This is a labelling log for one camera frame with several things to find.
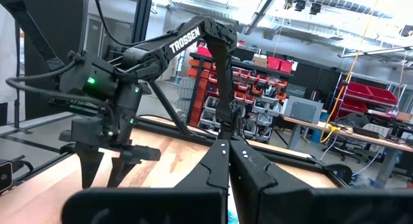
ceiling light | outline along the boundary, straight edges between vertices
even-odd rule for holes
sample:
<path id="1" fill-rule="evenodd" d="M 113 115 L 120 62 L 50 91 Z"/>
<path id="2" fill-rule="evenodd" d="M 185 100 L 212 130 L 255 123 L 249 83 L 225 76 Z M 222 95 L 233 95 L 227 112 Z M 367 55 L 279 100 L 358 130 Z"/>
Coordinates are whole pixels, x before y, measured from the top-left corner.
<path id="1" fill-rule="evenodd" d="M 293 0 L 285 0 L 284 9 L 289 10 L 292 7 Z"/>
<path id="2" fill-rule="evenodd" d="M 402 37 L 410 37 L 413 35 L 413 26 L 411 25 L 405 25 L 405 27 L 403 27 L 400 32 L 399 32 L 400 36 Z"/>
<path id="3" fill-rule="evenodd" d="M 315 4 L 315 3 L 311 4 L 310 14 L 317 15 L 320 11 L 321 11 L 321 5 Z"/>
<path id="4" fill-rule="evenodd" d="M 301 12 L 303 9 L 305 9 L 305 1 L 297 0 L 296 1 L 296 11 Z"/>
<path id="5" fill-rule="evenodd" d="M 409 51 L 409 50 L 413 50 L 413 46 L 401 46 L 401 47 L 382 49 L 382 50 L 364 51 L 364 52 L 360 52 L 359 56 L 371 56 L 371 55 L 377 55 L 377 54 L 387 54 L 387 53 L 403 52 L 403 51 Z M 357 52 L 351 52 L 347 54 L 339 54 L 338 57 L 355 57 L 356 55 L 357 55 Z"/>

floor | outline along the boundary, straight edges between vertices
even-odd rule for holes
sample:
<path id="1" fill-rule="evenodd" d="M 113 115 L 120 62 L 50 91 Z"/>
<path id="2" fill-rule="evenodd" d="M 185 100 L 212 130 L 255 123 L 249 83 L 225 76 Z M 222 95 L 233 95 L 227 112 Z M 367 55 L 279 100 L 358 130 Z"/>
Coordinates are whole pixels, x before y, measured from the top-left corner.
<path id="1" fill-rule="evenodd" d="M 171 103 L 178 99 L 178 94 L 173 85 L 168 83 L 160 83 L 159 86 L 164 91 L 165 96 L 169 97 Z M 153 114 L 168 117 L 166 110 L 162 107 L 159 100 L 153 94 L 142 98 L 137 114 Z M 12 159 L 24 154 L 27 161 L 31 162 L 34 167 L 38 167 L 39 165 L 42 165 L 43 163 L 57 157 L 59 153 L 53 152 L 52 150 L 57 151 L 60 147 L 66 144 L 65 142 L 58 140 L 58 138 L 61 131 L 70 129 L 71 120 L 73 118 L 76 117 L 70 117 L 40 127 L 31 128 L 29 130 L 29 134 L 17 132 L 7 136 L 0 135 L 0 158 Z M 0 133 L 2 129 L 9 131 L 10 127 L 0 127 Z M 290 132 L 285 131 L 282 132 L 281 135 L 288 141 Z M 272 135 L 270 144 L 277 147 L 286 147 L 284 142 L 282 142 L 276 134 Z M 322 148 L 325 148 L 325 146 L 320 145 L 319 143 L 307 143 L 303 139 L 300 139 L 299 144 L 297 145 L 297 151 L 310 154 L 318 159 L 323 154 L 321 151 Z M 356 172 L 367 165 L 365 162 L 358 164 L 351 158 L 341 162 L 340 156 L 333 152 L 328 152 L 323 161 L 325 163 L 344 163 L 348 165 L 353 172 Z M 361 175 L 375 179 L 379 166 L 379 163 L 373 163 L 366 170 L 364 170 Z M 15 176 L 20 176 L 27 171 L 27 168 L 21 169 L 15 174 Z M 386 184 L 386 188 L 405 188 L 406 185 L 407 178 L 402 176 L 392 176 Z"/>

cable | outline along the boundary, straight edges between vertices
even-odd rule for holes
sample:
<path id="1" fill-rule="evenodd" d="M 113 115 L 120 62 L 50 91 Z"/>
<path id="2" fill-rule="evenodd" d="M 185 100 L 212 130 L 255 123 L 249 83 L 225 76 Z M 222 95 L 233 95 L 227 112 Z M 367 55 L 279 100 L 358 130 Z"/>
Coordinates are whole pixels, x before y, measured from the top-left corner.
<path id="1" fill-rule="evenodd" d="M 327 141 L 332 134 L 333 134 L 333 131 L 330 131 L 330 133 L 328 133 L 327 137 L 324 140 L 320 141 L 320 143 L 324 143 L 325 141 Z"/>
<path id="2" fill-rule="evenodd" d="M 104 101 L 100 101 L 100 100 L 92 98 L 92 97 L 78 96 L 78 95 L 66 94 L 66 93 L 63 93 L 63 92 L 45 90 L 45 89 L 42 89 L 42 88 L 35 88 L 35 87 L 31 87 L 31 86 L 24 85 L 24 84 L 20 83 L 20 82 L 24 82 L 24 81 L 31 81 L 31 80 L 36 80 L 36 79 L 44 79 L 44 78 L 48 78 L 48 77 L 58 76 L 60 74 L 63 74 L 65 72 L 69 71 L 70 69 L 74 68 L 75 64 L 76 64 L 76 62 L 73 61 L 73 62 L 70 62 L 69 65 L 65 66 L 64 68 L 61 68 L 59 70 L 55 70 L 53 72 L 36 75 L 36 76 L 11 77 L 11 78 L 6 79 L 6 84 L 8 86 L 12 87 L 12 88 L 16 88 L 18 90 L 22 90 L 22 91 L 25 91 L 25 92 L 32 92 L 32 93 L 41 94 L 41 95 L 44 95 L 44 96 L 55 97 L 55 98 L 63 99 L 63 100 L 67 100 L 67 101 L 76 100 L 76 101 L 82 101 L 82 102 L 89 102 L 89 103 L 95 104 L 95 105 L 100 106 L 100 107 L 105 107 L 109 111 L 110 119 L 113 122 L 116 122 L 115 115 L 113 113 L 112 107 L 110 107 L 109 104 L 104 102 Z"/>
<path id="3" fill-rule="evenodd" d="M 281 22 L 281 27 L 279 28 L 279 33 L 278 33 L 278 37 L 277 37 L 277 41 L 276 41 L 276 45 L 275 45 L 275 47 L 274 47 L 274 52 L 272 53 L 272 57 L 274 57 L 274 56 L 275 56 L 275 54 L 276 54 L 276 50 L 277 50 L 277 46 L 278 46 L 279 37 L 281 36 L 281 32 L 283 31 L 284 20 L 285 20 L 285 18 L 283 18 L 283 21 Z"/>
<path id="4" fill-rule="evenodd" d="M 142 44 L 142 43 L 149 43 L 149 42 L 152 42 L 152 41 L 157 41 L 157 40 L 160 40 L 160 39 L 163 39 L 163 38 L 166 38 L 166 37 L 170 37 L 170 36 L 173 36 L 175 34 L 174 32 L 168 32 L 167 34 L 155 37 L 153 39 L 148 39 L 148 40 L 144 40 L 144 41 L 140 41 L 140 42 L 136 42 L 136 43 L 122 43 L 122 42 L 118 41 L 112 35 L 112 33 L 109 31 L 109 28 L 106 24 L 105 18 L 104 18 L 103 13 L 102 13 L 102 8 L 101 8 L 101 4 L 100 4 L 99 0 L 95 0 L 95 4 L 96 4 L 97 12 L 99 13 L 99 17 L 102 20 L 103 28 L 105 29 L 106 33 L 111 38 L 111 40 L 113 40 L 114 42 L 116 42 L 119 45 L 133 47 L 133 46 L 136 46 L 136 45 L 139 45 L 139 44 Z"/>
<path id="5" fill-rule="evenodd" d="M 367 30 L 368 30 L 368 28 L 369 28 L 369 26 L 370 26 L 370 23 L 371 23 L 371 21 L 372 21 L 372 18 L 373 18 L 373 13 L 374 13 L 374 11 L 376 10 L 376 7 L 377 7 L 378 3 L 379 3 L 379 0 L 376 0 L 376 3 L 374 4 L 373 9 L 372 9 L 372 11 L 371 11 L 371 13 L 370 13 L 370 17 L 369 17 L 369 19 L 368 19 L 368 22 L 367 22 L 367 25 L 366 25 L 366 29 L 364 30 L 363 36 L 361 37 L 360 45 L 362 45 L 363 42 L 364 42 L 364 39 L 365 39 L 366 34 L 367 34 Z M 348 71 L 347 77 L 346 77 L 346 79 L 345 79 L 346 82 L 349 82 L 349 81 L 350 81 L 351 73 L 353 72 L 353 69 L 354 69 L 354 67 L 356 66 L 356 62 L 357 62 L 357 59 L 359 58 L 359 55 L 360 55 L 360 47 L 357 49 L 356 57 L 354 58 L 353 64 L 351 65 L 351 68 L 350 68 L 350 71 Z M 337 95 L 337 99 L 336 99 L 336 102 L 334 103 L 333 109 L 331 110 L 330 115 L 328 115 L 328 118 L 327 118 L 327 121 L 326 121 L 326 123 L 325 123 L 325 126 L 324 126 L 323 130 L 321 131 L 321 136 L 320 136 L 320 142 L 321 142 L 321 143 L 322 143 L 322 142 L 325 142 L 325 141 L 327 140 L 327 139 L 322 140 L 322 139 L 323 139 L 323 135 L 324 135 L 325 129 L 327 128 L 328 123 L 330 122 L 330 119 L 331 119 L 334 111 L 336 110 L 338 101 L 340 100 L 340 97 L 341 97 L 343 91 L 344 91 L 344 86 L 342 86 L 342 87 L 340 88 L 340 91 L 339 91 L 339 93 L 338 93 L 338 95 Z"/>
<path id="6" fill-rule="evenodd" d="M 324 154 L 321 156 L 320 161 L 323 160 L 325 154 L 330 150 L 330 148 L 332 148 L 334 146 L 334 143 L 336 143 L 336 140 L 337 140 L 337 136 L 338 136 L 338 134 L 336 134 L 336 137 L 334 138 L 333 143 L 326 149 L 326 151 L 324 151 Z"/>
<path id="7" fill-rule="evenodd" d="M 358 172 L 356 172 L 356 173 L 353 173 L 352 176 L 355 176 L 355 175 L 359 174 L 360 172 L 364 171 L 366 168 L 368 168 L 368 167 L 374 162 L 374 160 L 377 158 L 377 156 L 379 155 L 379 153 L 380 153 L 380 151 L 377 151 L 377 154 L 374 156 L 374 158 L 372 159 L 372 161 L 371 161 L 367 166 L 363 167 L 360 171 L 358 171 Z"/>
<path id="8" fill-rule="evenodd" d="M 70 69 L 72 69 L 75 65 L 76 65 L 76 62 L 72 61 L 67 66 L 65 66 L 61 69 L 58 69 L 58 70 L 54 70 L 52 72 L 48 72 L 48 73 L 44 73 L 44 74 L 40 74 L 40 75 L 35 75 L 35 76 L 23 76 L 23 77 L 9 78 L 9 79 L 13 79 L 15 82 L 24 82 L 24 81 L 31 81 L 31 80 L 36 80 L 36 79 L 45 79 L 45 78 L 48 78 L 48 77 L 54 77 L 54 76 L 61 75 L 65 72 L 69 71 Z"/>

workbench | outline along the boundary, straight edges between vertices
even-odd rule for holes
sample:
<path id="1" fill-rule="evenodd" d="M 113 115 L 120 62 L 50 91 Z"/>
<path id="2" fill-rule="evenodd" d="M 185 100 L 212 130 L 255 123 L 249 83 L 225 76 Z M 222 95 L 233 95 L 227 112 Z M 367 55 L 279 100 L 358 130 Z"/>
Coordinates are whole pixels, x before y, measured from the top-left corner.
<path id="1" fill-rule="evenodd" d="M 292 130 L 291 133 L 291 138 L 288 142 L 288 149 L 294 150 L 297 147 L 298 139 L 300 138 L 300 130 L 301 127 L 307 127 L 307 128 L 313 128 L 317 130 L 324 130 L 326 132 L 330 131 L 330 125 L 328 124 L 326 126 L 325 122 L 319 121 L 318 124 L 313 124 L 313 123 L 307 123 L 305 121 L 301 121 L 295 118 L 291 117 L 286 117 L 286 116 L 281 116 L 285 121 L 289 121 L 291 123 L 295 123 L 295 127 Z M 346 130 L 340 130 L 339 132 L 336 132 L 336 134 L 340 136 L 345 136 L 345 137 L 351 137 L 354 139 L 358 139 L 360 141 L 364 141 L 366 143 L 372 143 L 375 145 L 379 145 L 382 147 L 387 147 L 388 152 L 385 156 L 384 161 L 381 164 L 381 167 L 379 169 L 379 173 L 377 174 L 376 177 L 376 185 L 380 188 L 384 188 L 387 180 L 389 179 L 394 165 L 396 164 L 398 155 L 401 150 L 407 151 L 407 152 L 413 152 L 413 148 L 404 144 L 404 143 L 394 143 L 391 141 L 387 141 L 386 139 L 376 139 L 373 137 L 368 137 L 368 136 L 363 136 L 360 134 L 355 134 L 353 133 L 353 129 L 351 127 L 347 127 Z"/>
<path id="2" fill-rule="evenodd" d="M 143 161 L 136 165 L 120 184 L 120 187 L 173 187 L 181 181 L 208 151 L 208 147 L 162 136 L 144 130 L 133 129 L 134 144 L 158 148 L 159 161 Z M 308 154 L 250 141 L 263 148 L 307 158 Z M 112 168 L 111 157 L 119 153 L 105 153 L 92 187 L 105 187 Z M 316 188 L 336 188 L 324 174 L 278 164 L 295 177 Z M 0 196 L 1 223 L 60 223 L 60 211 L 64 202 L 81 190 L 79 158 L 73 154 L 62 162 L 29 179 L 15 189 Z"/>

wooden table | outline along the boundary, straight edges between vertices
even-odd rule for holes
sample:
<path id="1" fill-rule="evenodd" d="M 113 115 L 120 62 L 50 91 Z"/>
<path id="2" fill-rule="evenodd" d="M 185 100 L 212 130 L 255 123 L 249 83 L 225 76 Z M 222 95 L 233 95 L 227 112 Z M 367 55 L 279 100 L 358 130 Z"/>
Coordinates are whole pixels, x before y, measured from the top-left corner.
<path id="1" fill-rule="evenodd" d="M 308 127 L 308 128 L 313 128 L 313 129 L 318 129 L 318 130 L 324 130 L 329 132 L 330 131 L 330 125 L 328 124 L 325 127 L 325 122 L 319 121 L 318 124 L 313 124 L 313 123 L 307 123 L 305 121 L 301 121 L 295 118 L 291 117 L 285 117 L 281 116 L 285 121 L 289 121 L 291 123 L 295 123 L 295 127 L 292 130 L 292 135 L 290 137 L 290 140 L 288 142 L 288 149 L 294 150 L 297 146 L 298 140 L 300 138 L 300 129 L 301 127 Z M 382 147 L 387 147 L 388 152 L 386 154 L 384 162 L 381 164 L 379 173 L 376 177 L 376 185 L 378 187 L 384 188 L 388 178 L 390 177 L 394 165 L 396 164 L 398 155 L 400 150 L 404 150 L 407 152 L 413 152 L 413 148 L 404 144 L 404 143 L 394 143 L 391 141 L 387 141 L 386 139 L 376 139 L 373 137 L 367 137 L 363 136 L 360 134 L 355 134 L 353 133 L 353 129 L 351 127 L 348 127 L 347 130 L 340 130 L 337 132 L 340 136 L 346 136 L 346 137 L 351 137 L 354 139 L 358 139 L 360 141 L 364 141 L 367 143 L 372 143 L 375 145 L 379 145 Z"/>
<path id="2" fill-rule="evenodd" d="M 170 125 L 170 126 L 175 126 L 175 123 L 173 121 L 169 121 L 167 119 L 163 119 L 163 118 L 158 118 L 158 117 L 154 117 L 154 116 L 140 116 L 141 118 L 145 118 L 148 120 L 152 120 L 152 121 L 157 121 L 159 123 L 163 123 L 166 125 Z M 194 132 L 198 132 L 198 133 L 204 133 L 202 130 L 196 128 L 196 127 L 190 127 L 188 126 L 188 129 Z M 218 135 L 217 132 L 214 131 L 208 131 L 211 134 L 215 134 Z M 259 148 L 265 148 L 268 150 L 276 150 L 278 152 L 282 152 L 282 153 L 286 153 L 286 154 L 291 154 L 293 156 L 299 156 L 299 157 L 303 157 L 303 158 L 312 158 L 312 156 L 310 154 L 306 154 L 306 153 L 302 153 L 302 152 L 297 152 L 294 150 L 289 150 L 289 149 L 285 149 L 285 148 L 281 148 L 281 147 L 275 147 L 272 145 L 268 145 L 268 144 L 264 144 L 264 143 L 259 143 L 257 141 L 252 141 L 252 140 L 247 140 L 249 144 L 255 146 L 255 147 L 259 147 Z"/>
<path id="3" fill-rule="evenodd" d="M 159 161 L 143 161 L 136 165 L 120 187 L 173 187 L 195 167 L 209 149 L 203 145 L 143 130 L 133 130 L 131 139 L 135 144 L 158 148 L 162 156 Z M 112 168 L 110 158 L 118 155 L 108 150 L 102 152 L 105 156 L 93 187 L 106 186 Z M 279 166 L 312 187 L 336 188 L 323 174 L 286 165 Z M 79 190 L 80 163 L 79 158 L 73 155 L 0 196 L 0 223 L 60 223 L 60 211 L 64 202 Z"/>

